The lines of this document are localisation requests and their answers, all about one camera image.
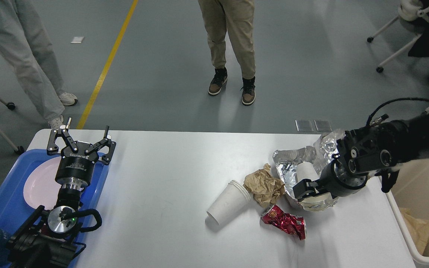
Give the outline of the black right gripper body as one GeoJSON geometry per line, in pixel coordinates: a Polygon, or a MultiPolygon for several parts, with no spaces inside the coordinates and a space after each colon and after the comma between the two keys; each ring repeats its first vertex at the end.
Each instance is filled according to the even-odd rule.
{"type": "Polygon", "coordinates": [[[368,179],[348,171],[339,160],[333,160],[322,170],[317,180],[317,190],[330,193],[333,197],[347,197],[359,192],[366,186],[368,179]]]}

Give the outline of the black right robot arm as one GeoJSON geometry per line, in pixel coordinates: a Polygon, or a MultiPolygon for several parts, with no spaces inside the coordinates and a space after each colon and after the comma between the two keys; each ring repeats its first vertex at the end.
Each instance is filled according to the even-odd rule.
{"type": "Polygon", "coordinates": [[[364,188],[369,176],[380,176],[381,190],[388,193],[402,163],[429,159],[429,108],[410,120],[368,124],[346,131],[336,145],[338,153],[320,178],[303,179],[293,187],[296,200],[326,193],[347,197],[364,188]]]}

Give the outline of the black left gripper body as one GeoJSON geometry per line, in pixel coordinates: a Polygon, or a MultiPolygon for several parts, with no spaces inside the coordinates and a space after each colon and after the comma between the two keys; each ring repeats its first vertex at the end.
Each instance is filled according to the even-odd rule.
{"type": "Polygon", "coordinates": [[[61,185],[67,184],[70,178],[82,181],[82,185],[90,185],[94,172],[95,163],[99,156],[94,151],[89,155],[85,151],[92,146],[91,144],[76,144],[77,152],[73,152],[69,146],[61,151],[61,161],[55,175],[55,181],[61,185]]]}

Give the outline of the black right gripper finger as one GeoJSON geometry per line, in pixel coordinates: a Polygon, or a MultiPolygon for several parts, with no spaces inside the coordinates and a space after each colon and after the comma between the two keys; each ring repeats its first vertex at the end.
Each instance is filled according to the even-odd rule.
{"type": "Polygon", "coordinates": [[[325,190],[319,186],[318,180],[303,179],[293,186],[293,195],[297,202],[302,202],[309,197],[317,197],[325,193],[325,190]]]}

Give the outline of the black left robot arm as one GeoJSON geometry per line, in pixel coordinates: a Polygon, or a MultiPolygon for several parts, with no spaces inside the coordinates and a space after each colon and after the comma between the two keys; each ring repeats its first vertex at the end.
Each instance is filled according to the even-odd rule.
{"type": "Polygon", "coordinates": [[[55,182],[61,185],[53,209],[38,206],[9,239],[8,261],[12,268],[67,268],[85,243],[76,242],[80,233],[97,230],[102,225],[100,213],[82,210],[81,196],[92,181],[97,163],[109,165],[116,148],[105,127],[103,138],[94,144],[76,141],[69,134],[71,118],[52,129],[47,154],[60,155],[55,182]]]}

